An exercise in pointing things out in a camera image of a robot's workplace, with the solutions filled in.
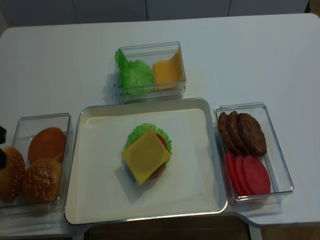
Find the stack of patties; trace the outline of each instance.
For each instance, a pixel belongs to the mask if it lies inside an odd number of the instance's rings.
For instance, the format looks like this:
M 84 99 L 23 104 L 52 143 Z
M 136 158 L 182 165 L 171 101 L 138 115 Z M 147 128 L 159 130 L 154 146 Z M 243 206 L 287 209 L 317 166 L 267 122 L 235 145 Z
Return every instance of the stack of patties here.
M 267 153 L 261 126 L 247 113 L 233 111 L 227 115 L 222 112 L 218 119 L 218 129 L 225 146 L 236 156 L 251 154 L 261 157 Z

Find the cheese slice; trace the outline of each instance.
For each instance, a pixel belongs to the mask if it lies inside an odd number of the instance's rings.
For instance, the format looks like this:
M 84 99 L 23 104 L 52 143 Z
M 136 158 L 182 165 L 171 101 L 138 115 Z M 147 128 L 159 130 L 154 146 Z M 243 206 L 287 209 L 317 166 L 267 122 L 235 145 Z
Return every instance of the cheese slice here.
M 183 80 L 180 49 L 169 60 L 162 60 L 152 65 L 155 84 L 172 84 Z
M 152 129 L 127 147 L 121 155 L 139 185 L 171 156 Z

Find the cabinet door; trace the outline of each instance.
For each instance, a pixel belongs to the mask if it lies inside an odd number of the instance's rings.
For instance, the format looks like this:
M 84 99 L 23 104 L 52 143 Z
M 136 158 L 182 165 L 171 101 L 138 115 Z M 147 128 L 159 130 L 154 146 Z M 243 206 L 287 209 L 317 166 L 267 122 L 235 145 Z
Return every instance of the cabinet door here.
M 77 23 L 72 0 L 5 0 L 3 5 L 14 27 Z
M 228 16 L 230 0 L 146 0 L 152 20 L 196 19 Z
M 73 0 L 80 24 L 145 21 L 145 0 Z
M 6 20 L 4 19 L 4 16 L 0 12 L 0 38 L 2 33 L 8 28 L 8 25 L 6 23 Z
M 304 13 L 308 0 L 231 0 L 229 16 Z

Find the green lettuce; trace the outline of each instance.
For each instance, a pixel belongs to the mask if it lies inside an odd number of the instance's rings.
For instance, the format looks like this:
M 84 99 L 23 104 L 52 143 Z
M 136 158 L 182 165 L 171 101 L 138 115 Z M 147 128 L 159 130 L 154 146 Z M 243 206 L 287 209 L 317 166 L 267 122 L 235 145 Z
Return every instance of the green lettuce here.
M 119 49 L 115 52 L 114 59 L 120 73 L 120 87 L 132 88 L 150 86 L 154 84 L 154 75 L 151 67 L 141 60 L 128 61 L 124 53 Z M 150 93 L 152 89 L 128 89 L 126 95 Z
M 125 149 L 129 147 L 131 144 L 133 144 L 138 138 L 140 138 L 143 134 L 148 132 L 150 129 L 152 129 L 156 134 L 159 134 L 161 137 L 163 137 L 168 152 L 172 155 L 171 150 L 171 140 L 169 139 L 168 134 L 166 134 L 162 129 L 157 128 L 155 125 L 151 123 L 144 123 L 140 126 L 136 126 L 132 133 L 129 134 L 128 139 L 125 144 Z M 166 167 L 166 164 L 169 162 L 170 158 L 164 163 L 164 167 Z

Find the tray rim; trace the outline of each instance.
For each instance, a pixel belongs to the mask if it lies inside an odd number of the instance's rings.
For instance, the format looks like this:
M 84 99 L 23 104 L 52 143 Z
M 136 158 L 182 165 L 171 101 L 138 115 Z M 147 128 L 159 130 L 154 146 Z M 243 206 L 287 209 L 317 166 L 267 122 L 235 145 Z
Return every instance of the tray rim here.
M 205 106 L 208 108 L 209 112 L 208 112 L 208 116 L 211 119 L 211 124 L 212 124 L 212 129 L 213 129 L 213 138 L 215 137 L 215 127 L 214 127 L 214 120 L 212 118 L 212 114 L 211 114 L 211 108 L 210 105 L 208 103 L 207 100 L 205 100 L 204 98 L 201 97 L 194 97 L 194 98 L 185 98 L 185 99 L 174 99 L 174 100 L 162 100 L 162 101 L 151 101 L 151 102 L 139 102 L 139 103 L 132 103 L 130 105 L 152 105 L 152 104 L 163 104 L 163 103 L 172 103 L 172 102 L 180 102 L 180 101 L 184 101 L 184 102 L 188 102 L 188 101 L 202 101 Z M 99 107 L 114 107 L 114 106 L 122 106 L 122 105 L 126 105 L 126 104 L 107 104 L 107 105 L 95 105 L 95 106 L 88 106 L 85 107 L 77 120 L 77 124 L 76 124 L 76 132 L 75 132 L 75 138 L 74 138 L 74 146 L 73 146 L 73 152 L 72 152 L 72 165 L 75 163 L 73 161 L 74 159 L 74 155 L 75 155 L 75 149 L 76 149 L 76 142 L 77 142 L 77 137 L 78 137 L 78 131 L 79 131 L 79 125 L 80 125 L 80 119 L 82 114 L 91 108 L 99 108 Z M 224 179 L 224 172 L 223 172 L 223 166 L 222 166 L 222 162 L 221 162 L 221 157 L 220 157 L 220 152 L 218 149 L 218 145 L 217 143 L 215 144 L 215 148 L 218 154 L 218 163 L 220 166 L 220 171 L 221 171 L 221 183 L 223 184 L 223 189 L 224 192 L 222 192 L 221 194 L 224 195 L 225 198 L 225 203 L 224 206 L 219 210 L 219 211 L 205 211 L 205 212 L 194 212 L 194 213 L 178 213 L 178 214 L 168 214 L 168 215 L 161 215 L 161 216 L 147 216 L 147 217 L 132 217 L 129 219 L 120 219 L 120 220 L 109 220 L 109 221 L 98 221 L 98 222 L 88 222 L 88 223 L 71 223 L 67 216 L 66 216 L 66 209 L 67 209 L 67 202 L 68 202 L 68 193 L 69 193 L 69 186 L 67 189 L 67 197 L 66 197 L 66 204 L 63 210 L 63 216 L 66 220 L 66 222 L 72 226 L 83 226 L 83 225 L 88 225 L 88 224 L 113 224 L 113 223 L 123 223 L 123 222 L 132 222 L 132 221 L 140 221 L 140 220 L 151 220 L 151 219 L 164 219 L 164 218 L 176 218 L 176 217 L 193 217 L 193 216 L 205 216 L 205 215 L 216 215 L 216 214 L 220 214 L 222 212 L 224 212 L 227 207 L 228 207 L 228 194 L 227 194 L 227 186 L 226 186 L 226 182 Z

